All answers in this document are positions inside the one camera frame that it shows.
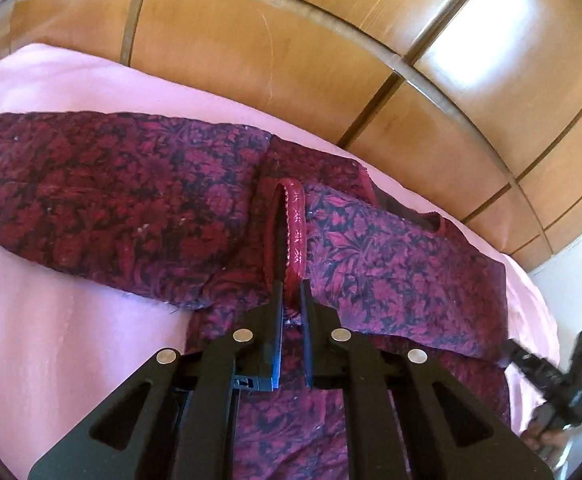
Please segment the person's right hand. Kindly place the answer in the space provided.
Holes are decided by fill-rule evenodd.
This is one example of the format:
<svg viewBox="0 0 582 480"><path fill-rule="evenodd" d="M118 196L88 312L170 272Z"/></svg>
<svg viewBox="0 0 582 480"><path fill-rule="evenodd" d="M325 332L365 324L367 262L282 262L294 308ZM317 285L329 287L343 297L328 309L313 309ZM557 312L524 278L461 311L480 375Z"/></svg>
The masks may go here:
<svg viewBox="0 0 582 480"><path fill-rule="evenodd" d="M571 434L566 429L550 427L554 408L541 404L533 411L532 419L520 434L520 439L550 467L560 463L571 447Z"/></svg>

